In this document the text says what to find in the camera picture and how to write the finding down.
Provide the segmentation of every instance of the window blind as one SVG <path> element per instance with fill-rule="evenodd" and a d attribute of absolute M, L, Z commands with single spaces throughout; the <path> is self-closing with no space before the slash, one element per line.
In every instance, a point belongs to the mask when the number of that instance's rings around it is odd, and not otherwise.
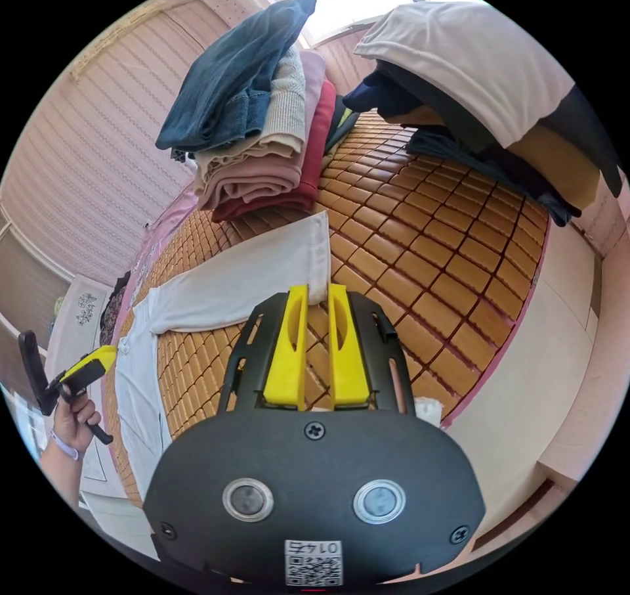
<path fill-rule="evenodd" d="M 47 349 L 54 305 L 70 285 L 47 269 L 9 229 L 0 238 L 0 313 L 20 332 L 33 330 Z"/>
<path fill-rule="evenodd" d="M 0 383 L 8 391 L 15 392 L 24 400 L 37 406 L 35 395 L 26 378 L 18 340 L 2 322 L 0 322 Z"/>

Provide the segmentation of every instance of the blue denim jeans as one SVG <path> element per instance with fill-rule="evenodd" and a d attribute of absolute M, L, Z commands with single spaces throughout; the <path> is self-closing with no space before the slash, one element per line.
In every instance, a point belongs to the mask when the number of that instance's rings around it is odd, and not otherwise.
<path fill-rule="evenodd" d="M 316 0 L 283 0 L 216 40 L 191 65 L 157 136 L 160 150 L 197 152 L 260 133 L 271 80 Z"/>
<path fill-rule="evenodd" d="M 539 189 L 538 182 L 533 184 L 530 192 L 525 185 L 519 185 L 512 181 L 510 177 L 498 165 L 478 160 L 470 152 L 462 148 L 454 139 L 451 139 L 439 132 L 431 130 L 432 127 L 421 127 L 418 129 L 407 144 L 407 151 L 416 154 L 433 155 L 444 159 L 455 160 L 460 164 L 474 168 L 480 173 L 492 177 L 497 181 L 505 183 L 514 191 L 525 197 L 532 198 L 540 203 L 551 215 L 554 223 L 559 227 L 564 227 L 572 218 L 568 208 L 562 200 L 556 198 L 554 190 L 549 185 L 549 190 Z"/>
<path fill-rule="evenodd" d="M 378 109 L 382 118 L 392 118 L 408 114 L 423 103 L 387 76 L 372 72 L 344 96 L 343 104 L 356 112 Z"/>

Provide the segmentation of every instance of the white cloth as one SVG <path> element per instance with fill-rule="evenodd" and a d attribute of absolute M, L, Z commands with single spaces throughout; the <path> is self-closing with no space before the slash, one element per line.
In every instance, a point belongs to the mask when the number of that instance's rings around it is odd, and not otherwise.
<path fill-rule="evenodd" d="M 280 59 L 272 78 L 269 108 L 262 131 L 236 142 L 230 148 L 195 153 L 197 193 L 203 194 L 212 174 L 230 164 L 250 157 L 273 154 L 290 158 L 299 153 L 306 142 L 305 95 L 302 59 L 298 49 L 291 46 Z"/>
<path fill-rule="evenodd" d="M 503 148 L 552 114 L 575 84 L 520 26 L 492 6 L 470 2 L 396 7 L 354 54 L 393 63 L 438 87 Z"/>
<path fill-rule="evenodd" d="M 418 397 L 413 399 L 413 404 L 415 406 L 415 415 L 417 418 L 440 428 L 444 405 L 439 400 Z"/>
<path fill-rule="evenodd" d="M 330 243 L 326 212 L 250 238 L 151 289 L 120 340 L 115 392 L 121 438 L 144 500 L 159 458 L 171 443 L 157 374 L 158 335 L 201 332 L 246 321 L 254 307 L 292 286 L 308 302 L 326 298 Z"/>

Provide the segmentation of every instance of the bamboo mat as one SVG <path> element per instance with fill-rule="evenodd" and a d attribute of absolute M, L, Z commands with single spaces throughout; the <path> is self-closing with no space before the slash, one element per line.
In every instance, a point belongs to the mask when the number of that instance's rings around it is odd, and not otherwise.
<path fill-rule="evenodd" d="M 541 259 L 546 211 L 466 166 L 412 156 L 411 131 L 362 114 L 320 181 L 313 212 L 328 212 L 333 281 L 381 304 L 406 352 L 416 396 L 439 399 L 444 417 L 461 404 L 507 340 Z M 157 260 L 147 291 L 219 252 L 303 218 L 284 209 L 214 225 L 195 211 Z M 128 333 L 133 313 L 121 336 Z M 171 435 L 215 413 L 240 326 L 168 332 L 157 373 Z M 308 314 L 306 400 L 329 408 L 327 313 Z M 103 383 L 115 463 L 129 498 L 141 506 L 120 438 L 114 370 Z"/>

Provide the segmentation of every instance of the wristband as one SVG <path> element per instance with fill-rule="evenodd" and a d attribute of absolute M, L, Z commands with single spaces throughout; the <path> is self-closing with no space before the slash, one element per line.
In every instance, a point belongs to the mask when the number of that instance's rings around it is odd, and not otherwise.
<path fill-rule="evenodd" d="M 79 460 L 79 451 L 77 449 L 73 449 L 71 446 L 68 446 L 55 432 L 51 429 L 51 438 L 52 440 L 59 446 L 59 448 L 68 455 L 68 457 L 72 457 L 76 462 Z"/>

